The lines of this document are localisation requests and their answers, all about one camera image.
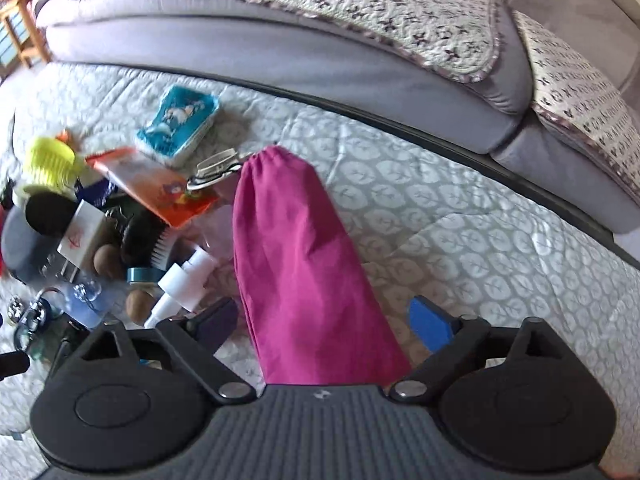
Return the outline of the blue tissue pack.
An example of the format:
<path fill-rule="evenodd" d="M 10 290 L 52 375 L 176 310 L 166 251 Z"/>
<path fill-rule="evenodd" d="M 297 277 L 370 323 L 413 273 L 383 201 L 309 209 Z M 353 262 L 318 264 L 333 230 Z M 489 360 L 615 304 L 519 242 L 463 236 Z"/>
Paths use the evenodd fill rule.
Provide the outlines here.
<path fill-rule="evenodd" d="M 136 149 L 166 167 L 177 169 L 213 127 L 219 110 L 218 96 L 172 86 L 163 94 L 153 119 L 137 132 Z"/>

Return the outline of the white power adapter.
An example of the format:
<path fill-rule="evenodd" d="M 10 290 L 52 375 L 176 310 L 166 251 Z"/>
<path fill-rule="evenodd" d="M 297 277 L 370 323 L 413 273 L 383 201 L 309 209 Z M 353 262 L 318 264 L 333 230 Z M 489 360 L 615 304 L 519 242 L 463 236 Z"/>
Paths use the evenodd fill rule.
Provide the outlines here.
<path fill-rule="evenodd" d="M 94 256 L 112 238 L 113 232 L 113 222 L 107 215 L 82 200 L 58 244 L 58 253 L 63 258 L 63 270 L 75 268 L 94 272 Z"/>

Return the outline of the orange snack packet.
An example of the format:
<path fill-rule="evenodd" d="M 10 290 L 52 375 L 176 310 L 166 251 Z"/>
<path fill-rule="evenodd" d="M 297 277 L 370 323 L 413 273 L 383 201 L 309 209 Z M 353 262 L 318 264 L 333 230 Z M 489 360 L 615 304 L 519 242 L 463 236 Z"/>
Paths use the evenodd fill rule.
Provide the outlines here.
<path fill-rule="evenodd" d="M 220 203 L 215 192 L 188 191 L 181 174 L 135 148 L 116 148 L 86 163 L 174 229 Z"/>

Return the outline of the wooden stool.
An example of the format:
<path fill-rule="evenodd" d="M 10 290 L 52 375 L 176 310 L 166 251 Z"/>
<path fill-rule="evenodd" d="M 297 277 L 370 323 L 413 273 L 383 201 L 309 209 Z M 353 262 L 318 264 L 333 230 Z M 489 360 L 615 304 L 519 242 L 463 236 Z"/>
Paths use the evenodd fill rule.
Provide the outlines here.
<path fill-rule="evenodd" d="M 35 62 L 51 61 L 52 55 L 27 1 L 9 0 L 1 8 L 1 81 L 19 65 L 29 70 Z"/>

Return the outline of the grey sofa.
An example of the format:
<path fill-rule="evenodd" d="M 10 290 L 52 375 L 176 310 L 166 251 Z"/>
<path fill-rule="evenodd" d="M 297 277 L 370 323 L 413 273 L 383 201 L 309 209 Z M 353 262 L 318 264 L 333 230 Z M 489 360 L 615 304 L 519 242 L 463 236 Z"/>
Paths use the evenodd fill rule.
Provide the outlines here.
<path fill-rule="evenodd" d="M 317 20 L 239 0 L 34 0 L 62 61 L 171 68 L 350 106 L 491 157 L 617 234 L 639 209 L 529 107 L 533 77 L 514 14 L 546 26 L 639 105 L 639 25 L 620 0 L 500 0 L 501 53 L 480 82 L 457 84 L 382 44 Z"/>

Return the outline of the magenta fabric pouch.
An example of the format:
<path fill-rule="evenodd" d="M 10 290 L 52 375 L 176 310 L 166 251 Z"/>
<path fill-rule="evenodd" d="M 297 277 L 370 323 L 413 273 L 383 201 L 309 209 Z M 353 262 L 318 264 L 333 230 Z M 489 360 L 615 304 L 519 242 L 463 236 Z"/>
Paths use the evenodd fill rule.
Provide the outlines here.
<path fill-rule="evenodd" d="M 234 272 L 266 384 L 386 387 L 411 368 L 311 164 L 277 145 L 243 165 Z"/>

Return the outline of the black round zip case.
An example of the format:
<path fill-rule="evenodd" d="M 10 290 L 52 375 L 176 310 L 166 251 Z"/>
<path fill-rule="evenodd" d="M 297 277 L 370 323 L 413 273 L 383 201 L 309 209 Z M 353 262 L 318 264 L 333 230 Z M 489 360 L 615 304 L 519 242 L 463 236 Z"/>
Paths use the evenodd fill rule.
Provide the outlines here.
<path fill-rule="evenodd" d="M 32 229 L 20 208 L 6 215 L 1 232 L 1 257 L 12 278 L 25 285 L 41 283 L 42 267 L 52 252 L 56 252 L 56 237 L 44 236 Z"/>

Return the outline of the white spray bottle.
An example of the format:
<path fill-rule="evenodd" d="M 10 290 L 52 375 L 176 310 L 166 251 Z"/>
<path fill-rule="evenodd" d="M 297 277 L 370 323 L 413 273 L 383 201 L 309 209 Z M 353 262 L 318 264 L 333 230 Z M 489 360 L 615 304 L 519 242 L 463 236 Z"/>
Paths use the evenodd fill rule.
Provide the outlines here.
<path fill-rule="evenodd" d="M 144 328 L 153 328 L 182 310 L 194 312 L 207 294 L 209 275 L 220 266 L 220 260 L 197 244 L 191 248 L 190 258 L 183 264 L 174 263 L 158 282 L 163 295 L 152 307 Z"/>

